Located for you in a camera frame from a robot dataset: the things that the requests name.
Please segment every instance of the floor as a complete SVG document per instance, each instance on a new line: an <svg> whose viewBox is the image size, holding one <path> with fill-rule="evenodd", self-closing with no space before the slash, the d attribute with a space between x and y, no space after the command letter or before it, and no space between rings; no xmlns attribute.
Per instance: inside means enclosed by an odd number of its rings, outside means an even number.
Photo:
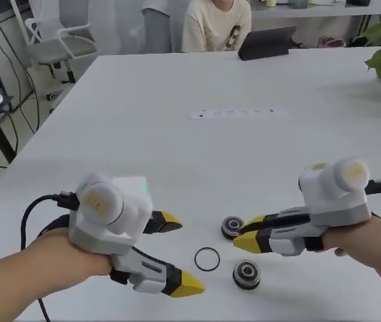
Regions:
<svg viewBox="0 0 381 322"><path fill-rule="evenodd" d="M51 103L40 100L40 116L41 116L42 122L44 122L48 118L50 106L51 106ZM28 121L31 123L32 127L34 128L37 122L36 100L28 99L24 103L22 107L22 111L27 117ZM27 123L25 122L25 119L22 117L22 114L20 113L20 111L16 111L14 114L12 114L12 118L16 125L17 134L19 137L19 151L20 151L27 144L27 142L32 138L33 134L31 130L29 129ZM1 127L3 128L3 131L5 132L5 135L9 139L11 145L14 147L15 134L13 132L13 128L11 126L11 122L9 118L4 117L0 121L0 124L1 124ZM7 166L7 162L4 159L1 152L0 152L0 166ZM0 176L4 171L5 169L0 168Z"/></svg>

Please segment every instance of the wall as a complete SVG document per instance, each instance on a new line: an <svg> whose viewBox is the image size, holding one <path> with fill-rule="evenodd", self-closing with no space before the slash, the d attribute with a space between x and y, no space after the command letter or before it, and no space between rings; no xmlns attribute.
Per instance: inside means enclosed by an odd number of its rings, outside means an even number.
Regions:
<svg viewBox="0 0 381 322"><path fill-rule="evenodd" d="M106 54L133 54L141 46L144 36L141 8L144 0L99 0L90 1L90 20L94 30L98 30L96 39L103 44ZM34 15L40 14L41 0L32 0ZM43 14L58 16L58 0L44 0ZM295 25L296 42L316 46L321 36L344 37L347 33L350 17L322 17L302 19L255 19L254 30L279 28Z"/></svg>

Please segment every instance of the white table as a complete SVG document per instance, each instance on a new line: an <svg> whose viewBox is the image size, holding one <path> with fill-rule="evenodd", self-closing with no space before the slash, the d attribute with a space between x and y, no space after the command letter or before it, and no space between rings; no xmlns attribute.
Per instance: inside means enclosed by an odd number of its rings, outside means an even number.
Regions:
<svg viewBox="0 0 381 322"><path fill-rule="evenodd" d="M157 209L180 231L143 236L143 251L192 272L207 291L187 299L140 294L94 278L46 299L54 321L381 321L381 279L332 253L254 256L220 234L229 215L251 219L302 205L307 164L360 155L381 178L381 83L363 61L370 48L296 50L241 62L234 53L104 56L0 179L0 257L19 247L25 208L40 195L75 189L90 171L144 175ZM190 121L204 108L285 107L289 118ZM381 215L381 195L370 197ZM63 214L41 204L29 238ZM195 252L216 248L221 265L197 270ZM238 260L262 268L246 292ZM19 321L39 321L32 305Z"/></svg>

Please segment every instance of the rubber ring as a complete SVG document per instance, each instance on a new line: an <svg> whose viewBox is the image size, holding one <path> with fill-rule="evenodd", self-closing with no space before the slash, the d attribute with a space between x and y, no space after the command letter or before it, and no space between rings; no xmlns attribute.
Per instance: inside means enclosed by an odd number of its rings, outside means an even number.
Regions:
<svg viewBox="0 0 381 322"><path fill-rule="evenodd" d="M198 261L197 261L197 257L199 255L199 253L201 253L203 250L211 250L212 252L214 252L217 255L217 264L215 267L210 268L210 269L206 269L206 268L202 268L201 266L199 266ZM202 270L203 272L212 272L212 271L216 270L220 265L220 254L217 250L215 250L212 247L203 247L197 251L197 253L195 254L195 257L193 258L193 261L199 270Z"/></svg>

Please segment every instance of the electrical outlet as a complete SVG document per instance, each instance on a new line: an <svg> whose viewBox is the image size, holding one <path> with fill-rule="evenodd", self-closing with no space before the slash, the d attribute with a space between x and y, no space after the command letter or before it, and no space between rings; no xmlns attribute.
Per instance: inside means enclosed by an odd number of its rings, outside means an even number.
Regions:
<svg viewBox="0 0 381 322"><path fill-rule="evenodd" d="M227 109L224 111L218 109L202 110L198 113L189 114L190 119L221 119L221 118L282 118L287 117L288 112L284 108L271 109Z"/></svg>

